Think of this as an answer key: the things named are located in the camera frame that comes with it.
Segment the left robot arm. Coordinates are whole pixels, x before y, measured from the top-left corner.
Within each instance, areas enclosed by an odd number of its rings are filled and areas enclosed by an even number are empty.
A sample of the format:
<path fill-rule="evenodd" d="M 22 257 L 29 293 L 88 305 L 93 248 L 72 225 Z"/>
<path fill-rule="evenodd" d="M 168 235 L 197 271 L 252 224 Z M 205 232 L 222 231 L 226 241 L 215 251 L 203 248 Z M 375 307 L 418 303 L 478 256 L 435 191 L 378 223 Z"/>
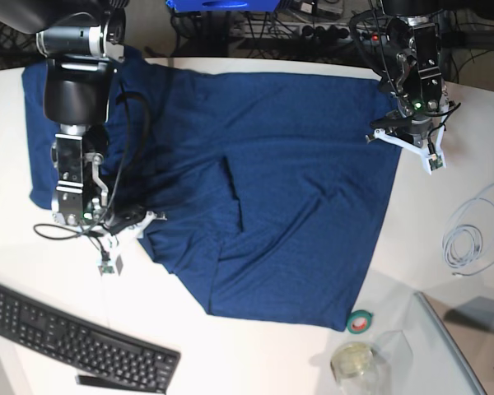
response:
<path fill-rule="evenodd" d="M 415 147 L 426 145 L 431 154 L 437 148 L 433 136 L 457 107 L 445 98 L 439 26 L 431 20 L 439 10 L 438 1 L 382 1 L 347 23 L 361 59 L 397 102 L 370 127 Z"/>

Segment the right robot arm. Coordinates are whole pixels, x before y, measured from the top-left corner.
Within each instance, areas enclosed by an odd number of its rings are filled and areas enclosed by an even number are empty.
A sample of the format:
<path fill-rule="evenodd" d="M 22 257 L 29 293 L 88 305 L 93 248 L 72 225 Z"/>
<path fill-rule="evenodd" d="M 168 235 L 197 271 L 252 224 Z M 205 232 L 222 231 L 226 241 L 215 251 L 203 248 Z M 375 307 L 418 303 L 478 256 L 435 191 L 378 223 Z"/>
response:
<path fill-rule="evenodd" d="M 145 219 L 140 206 L 114 209 L 124 170 L 113 185 L 101 174 L 108 150 L 104 127 L 116 66 L 124 61 L 125 1 L 0 1 L 0 22 L 35 36 L 45 57 L 44 115 L 58 123 L 51 148 L 58 182 L 54 219 L 81 235 L 117 235 Z"/>

